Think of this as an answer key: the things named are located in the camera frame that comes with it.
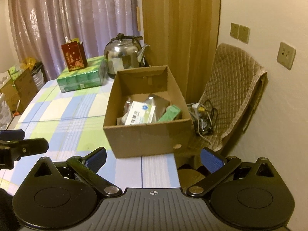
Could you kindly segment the brown wooden door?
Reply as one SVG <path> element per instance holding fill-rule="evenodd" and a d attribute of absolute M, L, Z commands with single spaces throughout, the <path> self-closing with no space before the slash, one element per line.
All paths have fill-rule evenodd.
<path fill-rule="evenodd" d="M 218 44 L 221 0 L 142 0 L 151 66 L 169 66 L 187 103 L 202 96 Z"/>

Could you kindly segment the white square night light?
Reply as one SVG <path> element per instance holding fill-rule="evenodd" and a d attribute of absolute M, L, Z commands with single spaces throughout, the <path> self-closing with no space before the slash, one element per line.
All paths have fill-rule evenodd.
<path fill-rule="evenodd" d="M 129 112 L 127 112 L 122 118 L 121 123 L 122 125 L 130 125 L 132 117 L 130 116 Z"/>

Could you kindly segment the checkered tablecloth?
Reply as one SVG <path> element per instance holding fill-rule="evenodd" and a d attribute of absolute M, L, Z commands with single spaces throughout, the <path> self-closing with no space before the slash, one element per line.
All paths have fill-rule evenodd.
<path fill-rule="evenodd" d="M 56 80 L 48 81 L 9 128 L 24 130 L 27 139 L 45 138 L 49 149 L 44 155 L 52 161 L 104 147 L 106 163 L 98 174 L 122 190 L 179 187 L 173 154 L 115 158 L 103 131 L 112 84 L 107 78 L 99 87 L 61 93 Z"/>

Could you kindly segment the green medicine box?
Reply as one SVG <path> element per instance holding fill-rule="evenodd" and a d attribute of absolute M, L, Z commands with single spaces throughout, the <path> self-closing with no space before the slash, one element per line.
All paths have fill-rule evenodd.
<path fill-rule="evenodd" d="M 159 118 L 158 122 L 170 122 L 179 119 L 182 111 L 176 105 L 169 105 L 165 113 Z"/>

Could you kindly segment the wall switch plates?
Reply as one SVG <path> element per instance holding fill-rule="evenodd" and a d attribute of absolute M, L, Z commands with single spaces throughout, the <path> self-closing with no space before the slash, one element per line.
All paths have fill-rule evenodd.
<path fill-rule="evenodd" d="M 249 43 L 249 35 L 251 29 L 247 26 L 231 23 L 230 36 L 237 39 L 245 44 Z"/>

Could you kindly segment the cardboard boxes by curtain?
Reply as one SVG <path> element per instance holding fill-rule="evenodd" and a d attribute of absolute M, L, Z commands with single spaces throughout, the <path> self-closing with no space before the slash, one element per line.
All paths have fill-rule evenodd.
<path fill-rule="evenodd" d="M 1 73 L 1 94 L 13 114 L 23 113 L 45 82 L 42 62 L 29 58 Z"/>

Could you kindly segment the green tissue pack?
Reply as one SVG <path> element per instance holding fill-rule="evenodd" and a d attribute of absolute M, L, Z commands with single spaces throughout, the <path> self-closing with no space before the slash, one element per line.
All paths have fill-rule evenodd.
<path fill-rule="evenodd" d="M 88 66 L 84 69 L 68 71 L 65 68 L 56 81 L 61 93 L 101 86 L 106 76 L 104 56 L 87 59 Z"/>

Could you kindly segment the quilted beige chair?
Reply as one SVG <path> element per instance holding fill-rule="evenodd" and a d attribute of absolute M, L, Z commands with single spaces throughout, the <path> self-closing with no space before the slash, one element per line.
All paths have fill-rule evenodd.
<path fill-rule="evenodd" d="M 210 79 L 199 102 L 216 108 L 213 133 L 201 137 L 194 131 L 188 145 L 175 151 L 180 186 L 183 190 L 205 178 L 200 152 L 210 148 L 221 153 L 238 127 L 246 130 L 262 97 L 267 71 L 245 50 L 226 43 L 215 53 Z"/>

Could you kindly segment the silver foil bag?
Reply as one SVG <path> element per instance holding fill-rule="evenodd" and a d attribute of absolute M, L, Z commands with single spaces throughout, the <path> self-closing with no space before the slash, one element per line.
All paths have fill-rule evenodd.
<path fill-rule="evenodd" d="M 170 102 L 168 100 L 153 93 L 149 94 L 149 96 L 145 99 L 144 102 L 149 105 L 155 106 L 152 123 L 156 123 L 166 112 L 166 108 L 170 105 Z"/>

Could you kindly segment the brown cardboard box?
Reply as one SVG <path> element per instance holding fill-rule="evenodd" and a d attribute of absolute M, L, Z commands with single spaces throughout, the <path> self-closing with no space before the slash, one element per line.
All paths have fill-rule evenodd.
<path fill-rule="evenodd" d="M 110 93 L 103 130 L 116 158 L 181 151 L 192 120 L 168 66 L 119 71 Z"/>

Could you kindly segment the purple curtain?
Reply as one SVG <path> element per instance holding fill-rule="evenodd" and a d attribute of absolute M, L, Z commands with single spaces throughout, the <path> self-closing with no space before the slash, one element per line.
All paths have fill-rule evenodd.
<path fill-rule="evenodd" d="M 91 58 L 119 33 L 138 35 L 137 0 L 8 0 L 8 7 L 18 59 L 41 61 L 49 79 L 66 66 L 67 40 L 81 40 Z"/>

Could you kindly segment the red gift box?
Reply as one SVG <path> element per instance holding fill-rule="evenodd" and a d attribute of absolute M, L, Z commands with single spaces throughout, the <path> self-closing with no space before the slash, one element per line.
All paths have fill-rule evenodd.
<path fill-rule="evenodd" d="M 79 38 L 74 38 L 61 45 L 68 71 L 84 69 L 88 66 L 84 46 Z"/>

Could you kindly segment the white parrot medicine box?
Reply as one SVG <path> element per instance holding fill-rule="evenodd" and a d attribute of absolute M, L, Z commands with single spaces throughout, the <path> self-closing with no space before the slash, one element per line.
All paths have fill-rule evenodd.
<path fill-rule="evenodd" d="M 150 124 L 155 106 L 143 102 L 133 101 L 129 114 L 132 117 L 130 125 Z"/>

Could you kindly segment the wall power socket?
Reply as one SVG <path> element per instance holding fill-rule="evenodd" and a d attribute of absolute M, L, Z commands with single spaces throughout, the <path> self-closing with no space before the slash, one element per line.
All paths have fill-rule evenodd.
<path fill-rule="evenodd" d="M 284 42 L 280 42 L 277 62 L 286 69 L 291 70 L 295 59 L 296 49 Z"/>

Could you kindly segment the stainless steel kettle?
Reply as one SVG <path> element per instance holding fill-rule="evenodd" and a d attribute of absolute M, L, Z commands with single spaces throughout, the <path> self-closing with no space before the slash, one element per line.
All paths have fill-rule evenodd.
<path fill-rule="evenodd" d="M 118 71 L 124 69 L 149 66 L 145 60 L 145 51 L 150 45 L 141 45 L 142 39 L 142 36 L 118 33 L 105 46 L 106 69 L 111 77 L 115 77 Z"/>

